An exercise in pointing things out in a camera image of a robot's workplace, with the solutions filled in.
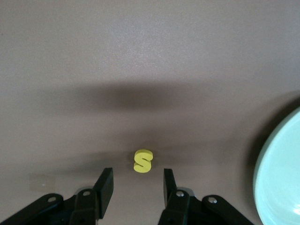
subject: pale green plate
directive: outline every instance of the pale green plate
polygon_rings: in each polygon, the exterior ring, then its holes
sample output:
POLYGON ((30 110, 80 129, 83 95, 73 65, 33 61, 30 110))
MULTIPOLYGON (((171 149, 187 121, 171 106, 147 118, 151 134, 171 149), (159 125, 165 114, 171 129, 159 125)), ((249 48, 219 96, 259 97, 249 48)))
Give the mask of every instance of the pale green plate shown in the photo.
POLYGON ((265 143, 255 166, 254 197, 264 225, 300 225, 300 108, 265 143))

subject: yellow foam letter s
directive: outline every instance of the yellow foam letter s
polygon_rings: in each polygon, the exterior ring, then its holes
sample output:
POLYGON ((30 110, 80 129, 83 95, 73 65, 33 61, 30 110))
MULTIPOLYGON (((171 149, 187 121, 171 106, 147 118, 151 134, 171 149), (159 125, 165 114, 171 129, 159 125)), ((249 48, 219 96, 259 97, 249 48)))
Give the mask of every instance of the yellow foam letter s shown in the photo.
POLYGON ((151 169, 152 159, 153 159, 153 154, 151 151, 146 149, 141 149, 136 151, 134 170, 139 173, 149 172, 151 169))

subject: letter s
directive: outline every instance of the letter s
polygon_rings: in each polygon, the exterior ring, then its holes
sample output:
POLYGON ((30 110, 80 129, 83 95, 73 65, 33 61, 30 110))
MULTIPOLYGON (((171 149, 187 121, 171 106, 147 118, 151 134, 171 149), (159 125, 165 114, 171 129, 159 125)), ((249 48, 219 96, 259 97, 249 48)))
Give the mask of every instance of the letter s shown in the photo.
POLYGON ((136 151, 134 170, 139 173, 149 172, 151 169, 152 159, 153 159, 153 154, 151 151, 146 149, 141 149, 136 151))

